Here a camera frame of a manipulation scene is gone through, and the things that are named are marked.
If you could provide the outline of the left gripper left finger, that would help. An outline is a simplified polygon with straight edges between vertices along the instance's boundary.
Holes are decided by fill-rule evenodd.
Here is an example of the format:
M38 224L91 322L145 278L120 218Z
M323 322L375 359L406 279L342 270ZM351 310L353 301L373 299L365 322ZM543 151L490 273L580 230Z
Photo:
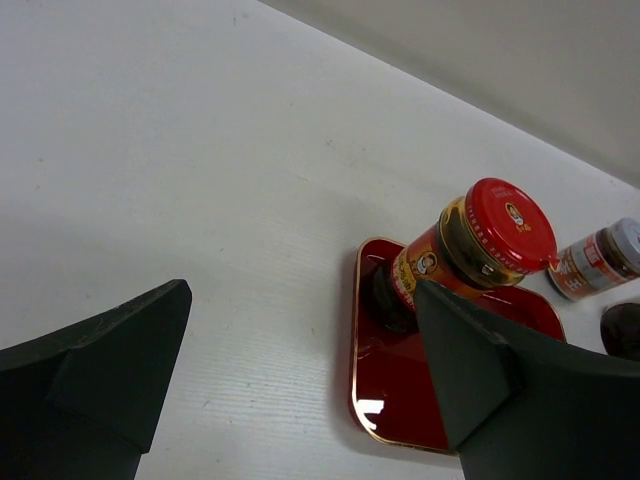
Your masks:
M4 479L132 479L153 442L192 292L171 280L1 352Z

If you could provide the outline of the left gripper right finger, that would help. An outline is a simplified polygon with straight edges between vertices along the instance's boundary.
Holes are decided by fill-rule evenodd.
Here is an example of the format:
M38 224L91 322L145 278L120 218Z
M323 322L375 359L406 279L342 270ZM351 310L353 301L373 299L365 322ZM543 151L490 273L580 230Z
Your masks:
M415 292L450 448L468 479L635 479L639 366L485 310L433 281Z

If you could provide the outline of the red-lid chili sauce jar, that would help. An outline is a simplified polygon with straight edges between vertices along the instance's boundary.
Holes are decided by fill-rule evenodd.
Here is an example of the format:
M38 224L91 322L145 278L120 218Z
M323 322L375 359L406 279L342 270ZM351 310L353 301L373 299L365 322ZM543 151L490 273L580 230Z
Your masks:
M368 275L366 305L381 326L413 334L418 331L414 296L422 280L476 299L558 263L554 231L539 205L505 180L484 178Z

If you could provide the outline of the white-lid paste jar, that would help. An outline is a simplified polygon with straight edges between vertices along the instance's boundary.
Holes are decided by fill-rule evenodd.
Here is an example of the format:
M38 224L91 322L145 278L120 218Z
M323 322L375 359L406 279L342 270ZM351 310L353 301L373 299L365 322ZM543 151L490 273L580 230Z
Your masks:
M558 253L551 284L571 301L591 297L639 278L639 222L624 217Z

